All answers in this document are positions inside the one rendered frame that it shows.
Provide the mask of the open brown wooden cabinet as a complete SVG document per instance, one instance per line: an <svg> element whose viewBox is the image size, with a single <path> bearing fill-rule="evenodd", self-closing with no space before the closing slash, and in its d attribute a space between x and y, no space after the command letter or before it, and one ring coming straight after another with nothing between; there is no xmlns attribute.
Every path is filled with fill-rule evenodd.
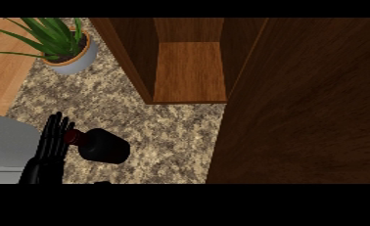
<svg viewBox="0 0 370 226"><path fill-rule="evenodd" d="M255 18L92 19L150 105L228 101L267 22Z"/></svg>

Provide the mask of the dark brown wooden cabinet door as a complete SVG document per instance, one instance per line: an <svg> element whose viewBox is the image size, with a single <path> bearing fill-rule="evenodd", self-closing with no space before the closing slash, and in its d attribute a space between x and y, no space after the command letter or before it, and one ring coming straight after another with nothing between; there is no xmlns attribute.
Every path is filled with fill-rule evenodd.
<svg viewBox="0 0 370 226"><path fill-rule="evenodd" d="M370 19L270 19L224 110L212 183L370 183Z"/></svg>

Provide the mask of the pale grey rounded object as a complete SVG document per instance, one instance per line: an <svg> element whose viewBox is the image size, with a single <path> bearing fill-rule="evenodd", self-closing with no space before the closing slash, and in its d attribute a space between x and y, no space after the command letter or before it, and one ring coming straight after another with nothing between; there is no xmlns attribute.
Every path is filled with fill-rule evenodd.
<svg viewBox="0 0 370 226"><path fill-rule="evenodd" d="M27 123L0 116L0 184L17 184L34 156L40 132Z"/></svg>

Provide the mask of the dark wine bottle red cap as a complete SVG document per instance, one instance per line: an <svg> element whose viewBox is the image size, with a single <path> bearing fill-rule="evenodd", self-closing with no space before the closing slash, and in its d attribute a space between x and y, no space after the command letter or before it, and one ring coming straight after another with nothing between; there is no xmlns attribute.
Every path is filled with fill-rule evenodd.
<svg viewBox="0 0 370 226"><path fill-rule="evenodd" d="M68 130L64 143L77 146L82 158L91 161L120 164L131 155L129 142L101 128Z"/></svg>

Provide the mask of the green leafy plant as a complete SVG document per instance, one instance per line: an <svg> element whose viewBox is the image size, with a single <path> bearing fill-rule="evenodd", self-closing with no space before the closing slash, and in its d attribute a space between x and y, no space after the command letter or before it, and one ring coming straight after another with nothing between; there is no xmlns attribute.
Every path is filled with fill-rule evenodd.
<svg viewBox="0 0 370 226"><path fill-rule="evenodd" d="M74 18L74 28L70 28L60 18L23 18L23 21L24 23L14 24L34 40L5 29L0 29L0 33L27 43L49 63L65 63L83 54L89 48L89 35L83 32L80 18Z"/></svg>

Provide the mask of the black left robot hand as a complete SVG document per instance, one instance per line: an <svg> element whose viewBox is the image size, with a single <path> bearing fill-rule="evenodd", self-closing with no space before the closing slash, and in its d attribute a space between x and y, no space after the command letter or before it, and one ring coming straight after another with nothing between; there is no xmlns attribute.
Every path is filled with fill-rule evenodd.
<svg viewBox="0 0 370 226"><path fill-rule="evenodd" d="M57 112L46 121L33 158L27 162L20 183L61 185L64 177L65 156L70 145L64 135L76 126L70 118Z"/></svg>

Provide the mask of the grey plant pot orange rim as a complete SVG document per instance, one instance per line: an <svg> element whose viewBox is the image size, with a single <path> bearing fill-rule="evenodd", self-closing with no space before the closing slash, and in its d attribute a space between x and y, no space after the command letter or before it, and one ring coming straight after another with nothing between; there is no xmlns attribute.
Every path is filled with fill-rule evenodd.
<svg viewBox="0 0 370 226"><path fill-rule="evenodd" d="M52 63L46 59L42 59L46 65L61 74L79 73L92 65L95 61L98 46L95 44L94 37L85 30L83 35L88 37L88 45L82 53L70 61L62 63Z"/></svg>

